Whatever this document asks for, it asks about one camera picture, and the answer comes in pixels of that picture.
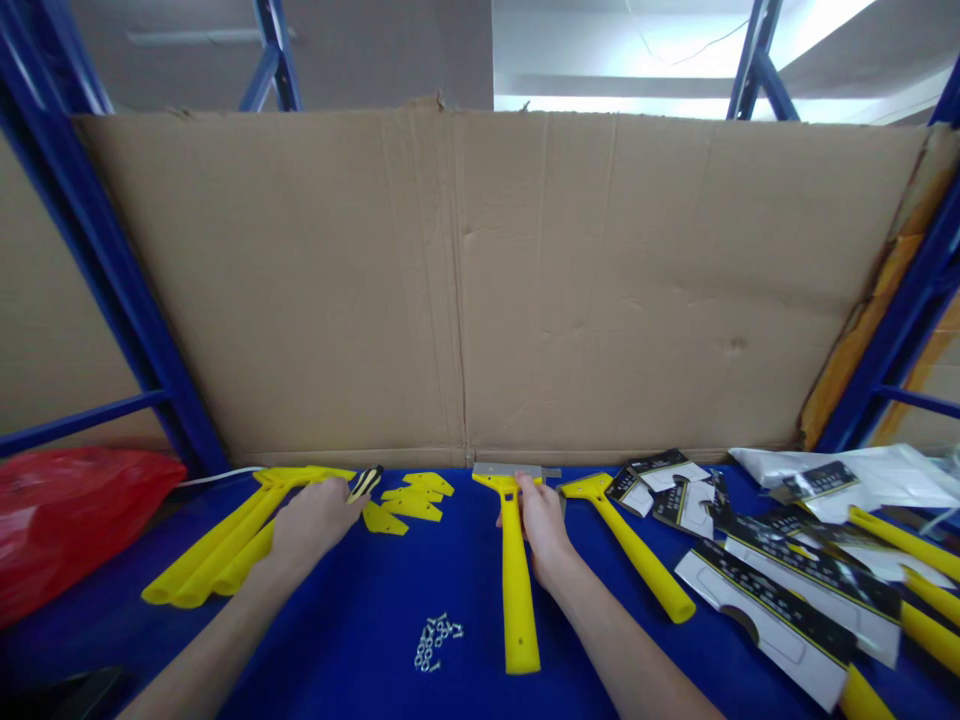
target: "person's right hand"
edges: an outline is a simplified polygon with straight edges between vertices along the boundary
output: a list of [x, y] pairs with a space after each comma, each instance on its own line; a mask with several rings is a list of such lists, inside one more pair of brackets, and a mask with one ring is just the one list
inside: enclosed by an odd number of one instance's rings
[[[537, 485], [529, 473], [518, 472], [520, 512], [524, 536], [533, 550], [533, 573], [547, 592], [553, 593], [553, 580], [561, 566], [579, 557], [573, 549], [560, 510], [560, 496], [545, 484]], [[502, 527], [497, 518], [497, 527]]]

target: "red plastic bag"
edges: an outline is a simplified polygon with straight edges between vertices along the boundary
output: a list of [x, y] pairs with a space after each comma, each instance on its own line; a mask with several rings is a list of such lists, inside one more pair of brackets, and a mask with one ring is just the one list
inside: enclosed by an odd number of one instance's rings
[[186, 475], [164, 455], [96, 447], [0, 466], [0, 628], [126, 548]]

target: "ceiling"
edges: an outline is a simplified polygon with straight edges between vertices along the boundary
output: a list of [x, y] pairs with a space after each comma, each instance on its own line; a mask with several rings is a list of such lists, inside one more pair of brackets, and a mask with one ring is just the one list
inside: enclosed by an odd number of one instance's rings
[[[129, 33], [253, 29], [237, 0], [71, 0], [121, 110], [236, 107], [256, 42], [135, 45]], [[752, 0], [286, 0], [307, 109], [440, 90], [476, 109], [723, 117]], [[921, 117], [960, 48], [958, 0], [783, 0], [771, 58], [811, 121]], [[772, 117], [765, 101], [756, 117]]]
[[[235, 109], [257, 43], [143, 47], [128, 33], [256, 28], [237, 0], [71, 0], [107, 92], [121, 109]], [[476, 0], [286, 0], [309, 110], [397, 107], [437, 90], [492, 108], [490, 4]]]

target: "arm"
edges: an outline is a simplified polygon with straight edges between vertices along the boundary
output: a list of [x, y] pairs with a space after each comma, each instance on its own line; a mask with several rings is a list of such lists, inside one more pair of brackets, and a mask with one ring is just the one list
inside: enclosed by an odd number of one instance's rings
[[370, 499], [347, 483], [308, 485], [277, 515], [270, 554], [226, 607], [120, 714], [120, 720], [212, 718], [287, 598], [346, 534]]
[[721, 718], [583, 562], [567, 536], [557, 493], [518, 477], [537, 581], [583, 643], [621, 718]]

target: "white cable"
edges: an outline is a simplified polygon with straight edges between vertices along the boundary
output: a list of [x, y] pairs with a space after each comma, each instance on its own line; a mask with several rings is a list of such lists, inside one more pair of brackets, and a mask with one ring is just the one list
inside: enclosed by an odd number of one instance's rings
[[[627, 6], [627, 14], [630, 16], [630, 19], [631, 19], [631, 20], [634, 20], [635, 17], [634, 17], [634, 14], [633, 14], [633, 7], [630, 5], [630, 0], [623, 0], [623, 1], [624, 1], [624, 3], [625, 3], [626, 6]], [[697, 55], [699, 55], [700, 53], [702, 53], [704, 50], [706, 50], [706, 49], [707, 49], [708, 47], [710, 47], [711, 45], [716, 45], [716, 44], [717, 44], [718, 42], [720, 42], [721, 40], [726, 40], [728, 37], [730, 37], [731, 35], [733, 35], [735, 32], [737, 32], [738, 30], [740, 30], [744, 25], [746, 25], [746, 24], [749, 23], [749, 22], [750, 22], [750, 18], [747, 18], [747, 19], [744, 20], [742, 23], [740, 23], [739, 25], [737, 25], [733, 30], [731, 30], [730, 32], [728, 32], [726, 35], [721, 35], [720, 37], [716, 38], [715, 40], [711, 40], [711, 41], [708, 42], [706, 45], [704, 45], [702, 48], [700, 48], [699, 50], [697, 50], [693, 55], [688, 55], [687, 57], [683, 58], [682, 60], [677, 60], [676, 62], [669, 62], [669, 61], [667, 61], [667, 60], [664, 60], [662, 57], [660, 57], [659, 55], [657, 55], [657, 53], [655, 53], [653, 50], [651, 50], [651, 49], [650, 49], [650, 44], [647, 42], [647, 38], [644, 36], [643, 32], [640, 30], [640, 25], [639, 25], [638, 23], [636, 23], [636, 22], [633, 22], [632, 24], [633, 24], [634, 30], [636, 31], [637, 35], [640, 36], [640, 42], [642, 42], [642, 43], [643, 43], [643, 46], [647, 49], [647, 55], [649, 55], [650, 57], [652, 57], [654, 60], [658, 60], [659, 62], [661, 62], [661, 63], [664, 64], [664, 65], [669, 65], [670, 67], [676, 67], [677, 65], [681, 65], [681, 64], [687, 62], [687, 60], [693, 60]]]
[[181, 487], [190, 487], [191, 485], [203, 485], [204, 483], [213, 482], [214, 480], [222, 480], [225, 477], [230, 477], [231, 475], [239, 475], [240, 473], [245, 472], [256, 472], [257, 470], [265, 470], [266, 468], [255, 466], [248, 468], [240, 468], [239, 470], [231, 470], [230, 472], [220, 473], [219, 475], [211, 475], [208, 478], [199, 478], [197, 480], [187, 480], [177, 485], [174, 490]]

